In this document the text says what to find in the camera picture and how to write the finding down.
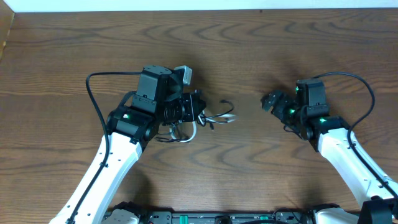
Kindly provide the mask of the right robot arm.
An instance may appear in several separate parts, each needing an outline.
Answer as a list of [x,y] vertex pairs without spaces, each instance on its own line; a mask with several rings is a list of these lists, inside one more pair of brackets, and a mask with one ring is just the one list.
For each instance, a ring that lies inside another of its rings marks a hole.
[[261,104],[336,169],[361,209],[355,215],[338,205],[319,205],[303,223],[392,223],[397,218],[397,182],[367,154],[348,123],[329,114],[321,80],[298,80],[295,96],[273,90]]

